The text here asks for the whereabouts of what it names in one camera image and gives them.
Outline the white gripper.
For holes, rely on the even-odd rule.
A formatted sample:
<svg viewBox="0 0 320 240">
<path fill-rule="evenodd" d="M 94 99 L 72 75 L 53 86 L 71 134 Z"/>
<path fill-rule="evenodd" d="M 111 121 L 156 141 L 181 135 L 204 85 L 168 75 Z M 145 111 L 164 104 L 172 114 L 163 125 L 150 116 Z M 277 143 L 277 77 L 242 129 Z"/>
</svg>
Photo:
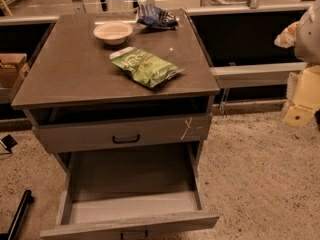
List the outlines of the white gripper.
<svg viewBox="0 0 320 240">
<path fill-rule="evenodd" d="M 320 66 L 307 65 L 299 74 L 291 72 L 287 80 L 287 101 L 280 114 L 285 129 L 304 127 L 320 109 Z"/>
</svg>

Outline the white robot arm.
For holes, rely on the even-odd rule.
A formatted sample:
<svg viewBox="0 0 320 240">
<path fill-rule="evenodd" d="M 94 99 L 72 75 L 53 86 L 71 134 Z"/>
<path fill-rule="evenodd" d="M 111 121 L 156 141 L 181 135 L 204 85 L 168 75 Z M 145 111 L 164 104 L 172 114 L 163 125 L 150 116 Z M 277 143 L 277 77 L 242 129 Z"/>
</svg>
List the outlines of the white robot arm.
<svg viewBox="0 0 320 240">
<path fill-rule="evenodd" d="M 274 40 L 282 48 L 294 48 L 295 57 L 306 63 L 287 79 L 287 101 L 280 123 L 288 128 L 305 126 L 320 110 L 320 0 L 299 21 L 287 26 Z"/>
</svg>

